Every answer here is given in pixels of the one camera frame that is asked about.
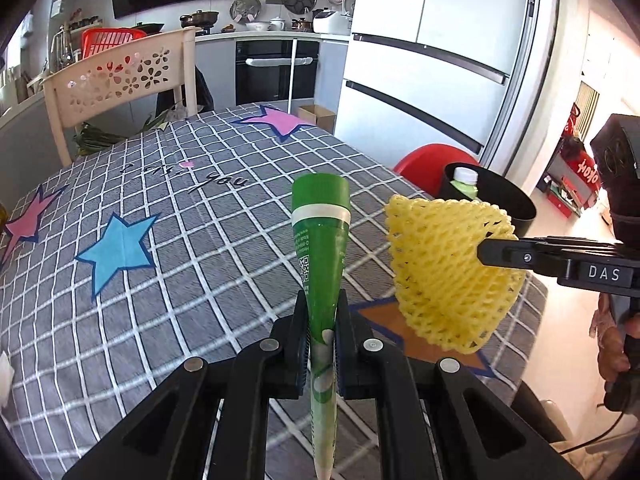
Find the person's hand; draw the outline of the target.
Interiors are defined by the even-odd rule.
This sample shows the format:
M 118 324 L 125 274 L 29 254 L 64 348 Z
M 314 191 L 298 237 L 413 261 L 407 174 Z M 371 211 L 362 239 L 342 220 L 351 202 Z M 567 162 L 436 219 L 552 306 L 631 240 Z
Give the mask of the person's hand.
M 625 335 L 622 335 L 614 323 L 610 301 L 610 296 L 599 295 L 598 306 L 593 312 L 589 335 L 597 339 L 600 376 L 606 382 L 616 382 L 618 374 L 630 370 L 629 359 L 624 351 L 625 337 L 631 336 L 638 339 L 640 324 L 638 315 L 630 318 L 625 323 Z

